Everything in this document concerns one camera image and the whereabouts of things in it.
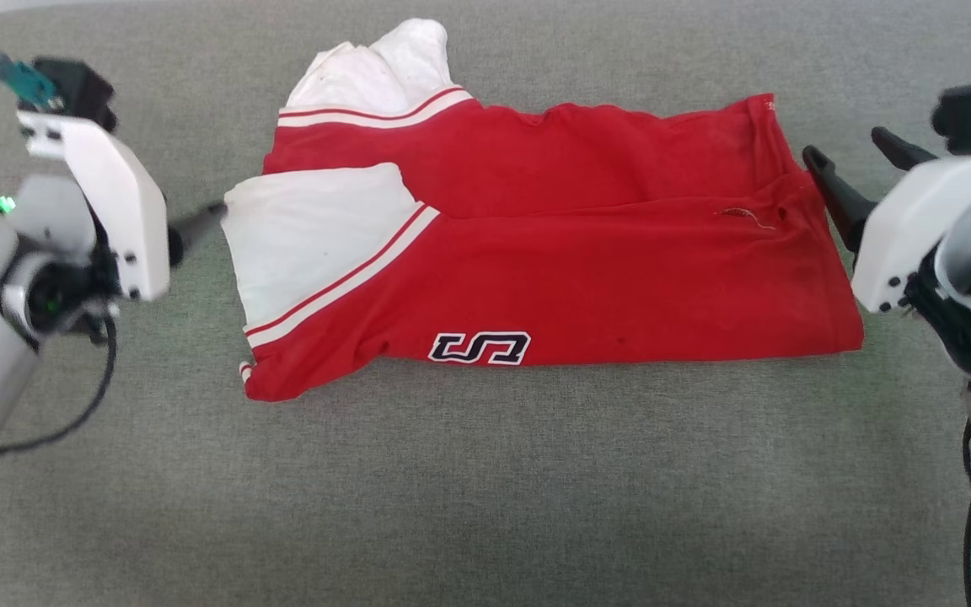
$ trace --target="white stripe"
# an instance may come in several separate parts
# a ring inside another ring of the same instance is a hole
[[[412,242],[415,242],[419,234],[425,231],[429,223],[439,214],[440,212],[436,208],[425,207],[425,210],[421,211],[421,214],[417,216],[415,222],[407,226],[404,233],[400,234],[400,237],[392,243],[392,246],[384,252],[384,255],[374,259],[372,264],[365,266],[358,273],[355,273],[354,276],[348,277],[339,287],[331,289],[331,291],[324,293],[323,296],[314,299],[308,306],[303,306],[297,312],[294,312],[294,314],[287,316],[280,324],[273,325],[266,328],[266,330],[258,331],[258,333],[254,333],[253,335],[247,335],[246,341],[249,341],[250,348],[257,348],[257,346],[263,346],[265,343],[284,337],[308,319],[309,316],[317,314],[317,312],[328,306],[328,304],[334,303],[340,297],[353,291],[358,285],[363,284],[363,282],[371,279],[371,277],[377,276],[378,272],[381,272],[390,262],[394,261],[394,258],[400,257],[400,254],[404,250],[407,250],[407,247]]]
[[[373,128],[400,128],[402,126],[412,126],[420,124],[433,116],[440,114],[458,103],[463,103],[467,99],[473,99],[466,91],[452,91],[438,99],[433,100],[429,105],[420,108],[415,115],[408,115],[407,118],[397,120],[383,120],[373,118],[373,116],[342,114],[339,111],[320,112],[311,115],[289,115],[281,118],[278,126],[313,126],[314,124],[325,124],[329,122],[339,122],[342,124],[354,124],[354,126],[370,126]]]

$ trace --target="black cable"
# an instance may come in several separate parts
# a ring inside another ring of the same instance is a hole
[[[968,486],[971,487],[971,420],[964,423],[964,434],[961,437],[961,462],[964,473],[968,476]],[[961,573],[964,582],[964,603],[971,607],[971,498],[968,499],[968,513],[964,515],[964,542],[961,549]]]
[[[22,443],[0,445],[0,456],[28,452],[31,449],[57,443],[83,426],[85,422],[89,421],[93,412],[103,402],[104,395],[107,395],[107,387],[111,385],[111,375],[115,373],[115,357],[118,355],[119,342],[118,331],[115,330],[115,321],[111,318],[105,318],[104,324],[107,327],[107,365],[104,367],[104,377],[99,381],[99,388],[96,389],[96,395],[92,397],[89,406],[85,407],[81,415],[77,419],[74,419],[73,422],[70,422],[69,426],[63,427],[62,430],[53,434],[47,434],[45,437],[34,438],[31,441],[24,441]]]

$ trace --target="white fabric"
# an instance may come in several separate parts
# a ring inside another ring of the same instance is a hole
[[[373,45],[344,42],[323,51],[282,112],[344,108],[369,115],[402,115],[444,89],[448,32],[432,19],[408,19]]]
[[[473,98],[470,93],[463,89],[444,89],[444,91],[432,96],[424,105],[405,115],[378,118],[376,115],[362,115],[357,114],[357,112],[343,111],[343,108],[331,108],[329,110],[312,111],[307,115],[281,115],[278,126],[313,126],[314,124],[339,122],[370,128],[401,128],[412,126],[412,124],[421,124],[447,108]]]
[[[415,201],[392,163],[263,175],[236,185],[224,200],[228,212],[221,224],[246,312],[245,330],[279,320],[345,279],[277,326],[249,336],[251,346],[286,335],[362,284],[437,215]]]

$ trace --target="teal connector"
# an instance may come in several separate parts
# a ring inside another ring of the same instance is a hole
[[[12,61],[0,53],[0,81],[17,95],[17,99],[40,109],[61,109],[62,97],[55,91],[55,84],[24,62]]]

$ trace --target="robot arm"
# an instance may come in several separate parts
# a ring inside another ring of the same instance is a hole
[[[226,212],[212,204],[169,225],[162,192],[110,133],[110,85],[80,62],[14,69],[1,57],[3,80],[47,101],[19,105],[30,153],[66,162],[76,181],[32,175],[0,204],[0,431],[43,343],[78,327],[100,341],[116,301],[166,293],[170,268]]]
[[[873,141],[909,173],[882,202],[867,200],[813,147],[804,160],[846,247],[856,253],[852,289],[872,312],[915,311],[939,335],[967,380],[971,420],[971,86],[943,93],[932,119],[951,158],[937,158],[875,128]],[[967,431],[966,461],[968,464]],[[968,522],[971,534],[971,519]],[[966,583],[971,598],[971,572]]]

